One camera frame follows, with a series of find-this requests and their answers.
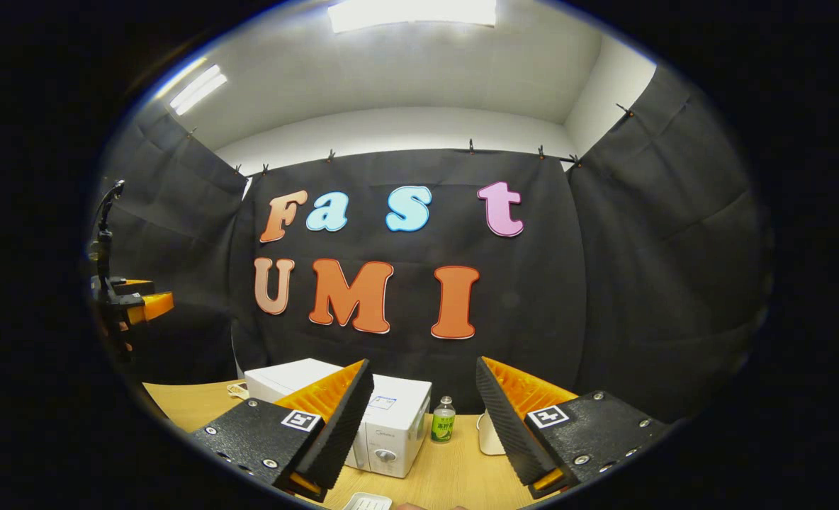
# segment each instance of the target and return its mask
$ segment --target ceiling light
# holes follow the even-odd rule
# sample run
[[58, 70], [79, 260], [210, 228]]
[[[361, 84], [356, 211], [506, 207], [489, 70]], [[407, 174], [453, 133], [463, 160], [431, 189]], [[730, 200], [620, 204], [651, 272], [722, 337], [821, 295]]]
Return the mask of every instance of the ceiling light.
[[177, 112], [177, 115], [183, 115], [186, 113], [190, 108], [193, 107], [194, 104], [199, 103], [202, 101], [203, 97], [208, 96], [211, 94], [216, 88], [220, 87], [224, 83], [226, 83], [227, 77], [224, 74], [219, 74], [218, 76], [213, 77], [211, 80], [206, 81], [202, 87], [199, 87], [194, 91], [183, 103], [180, 103], [179, 106], [174, 106], [174, 110]]
[[158, 99], [161, 96], [164, 96], [164, 94], [166, 94], [167, 91], [171, 90], [171, 88], [173, 88], [178, 81], [183, 80], [183, 78], [186, 77], [187, 74], [190, 74], [190, 72], [195, 70], [196, 67], [200, 67], [200, 65], [202, 65], [203, 62], [205, 62], [205, 57], [200, 57], [193, 61], [192, 64], [187, 65], [187, 67], [184, 67], [183, 71], [177, 72], [177, 74], [175, 74], [173, 78], [168, 80], [166, 84], [164, 84], [160, 89], [158, 89], [158, 92], [154, 95], [154, 97]]
[[193, 80], [193, 83], [186, 85], [186, 88], [180, 91], [180, 93], [177, 94], [176, 97], [174, 97], [174, 99], [171, 101], [171, 108], [176, 108], [177, 106], [179, 106], [180, 103], [186, 101], [186, 98], [192, 96], [193, 93], [195, 93], [195, 91], [199, 90], [200, 87], [205, 85], [207, 81], [217, 77], [219, 74], [221, 74], [221, 69], [219, 69], [217, 65], [213, 65], [212, 67], [206, 69], [205, 72], [199, 74], [199, 77], [196, 77], [196, 80]]
[[495, 0], [345, 0], [328, 8], [335, 33], [412, 21], [495, 26]]

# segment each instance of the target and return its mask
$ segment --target curtain clip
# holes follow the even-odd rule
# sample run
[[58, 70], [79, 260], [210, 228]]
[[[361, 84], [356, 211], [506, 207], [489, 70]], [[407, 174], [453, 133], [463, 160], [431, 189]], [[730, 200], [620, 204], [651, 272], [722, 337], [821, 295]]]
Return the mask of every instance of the curtain clip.
[[631, 112], [631, 111], [630, 111], [630, 110], [628, 110], [627, 108], [625, 108], [625, 107], [623, 107], [623, 106], [620, 106], [620, 104], [615, 103], [614, 105], [615, 105], [615, 106], [617, 106], [618, 108], [621, 108], [622, 110], [624, 110], [624, 113], [627, 113], [627, 116], [628, 116], [628, 117], [633, 117], [633, 116], [634, 116], [634, 112]]

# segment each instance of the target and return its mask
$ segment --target white box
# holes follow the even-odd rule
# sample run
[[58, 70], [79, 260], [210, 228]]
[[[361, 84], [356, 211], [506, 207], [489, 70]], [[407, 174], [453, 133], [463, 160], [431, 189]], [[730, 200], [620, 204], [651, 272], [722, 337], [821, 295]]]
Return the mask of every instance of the white box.
[[345, 465], [403, 478], [426, 438], [432, 383], [373, 374], [375, 390]]
[[337, 372], [341, 367], [318, 359], [306, 358], [273, 367], [255, 368], [244, 372], [250, 397], [274, 402], [302, 387], [315, 383]]
[[[317, 359], [244, 372], [250, 397], [275, 402], [342, 367]], [[406, 477], [426, 438], [432, 383], [372, 375], [375, 390], [366, 407], [346, 465], [390, 477]]]

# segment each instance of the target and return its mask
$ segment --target microwave label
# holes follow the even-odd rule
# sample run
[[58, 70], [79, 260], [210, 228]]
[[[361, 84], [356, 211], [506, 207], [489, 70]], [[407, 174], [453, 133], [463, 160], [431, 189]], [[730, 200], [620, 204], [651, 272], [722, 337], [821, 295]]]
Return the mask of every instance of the microwave label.
[[391, 406], [393, 406], [396, 401], [397, 398], [375, 397], [368, 406], [377, 407], [378, 409], [391, 409]]

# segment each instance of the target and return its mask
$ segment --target orange letter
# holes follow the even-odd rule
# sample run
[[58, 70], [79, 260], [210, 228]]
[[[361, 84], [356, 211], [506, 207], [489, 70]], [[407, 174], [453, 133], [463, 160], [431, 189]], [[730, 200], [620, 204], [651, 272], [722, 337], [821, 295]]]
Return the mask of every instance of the orange letter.
[[432, 336], [437, 339], [461, 340], [475, 334], [475, 327], [469, 323], [471, 316], [471, 287], [479, 280], [479, 271], [462, 266], [445, 266], [435, 270], [436, 280], [441, 282], [441, 307], [439, 322], [432, 327]]
[[274, 300], [268, 297], [268, 270], [271, 259], [260, 257], [255, 259], [255, 302], [265, 313], [278, 315], [287, 308], [287, 294], [290, 293], [291, 271], [293, 261], [278, 259], [278, 297]]
[[260, 242], [278, 241], [284, 237], [284, 225], [290, 225], [293, 221], [293, 216], [297, 213], [297, 206], [294, 203], [303, 205], [306, 203], [306, 191], [300, 190], [297, 193], [277, 197], [268, 203], [271, 207], [271, 212], [268, 213], [268, 222], [265, 224], [265, 232], [261, 233]]
[[354, 284], [349, 286], [341, 264], [335, 259], [318, 259], [312, 268], [316, 274], [315, 307], [309, 320], [322, 326], [331, 324], [332, 314], [328, 313], [331, 301], [339, 325], [346, 326], [360, 305], [354, 329], [367, 333], [391, 330], [390, 324], [385, 322], [385, 286], [388, 277], [394, 274], [393, 266], [385, 262], [366, 262], [354, 278]]

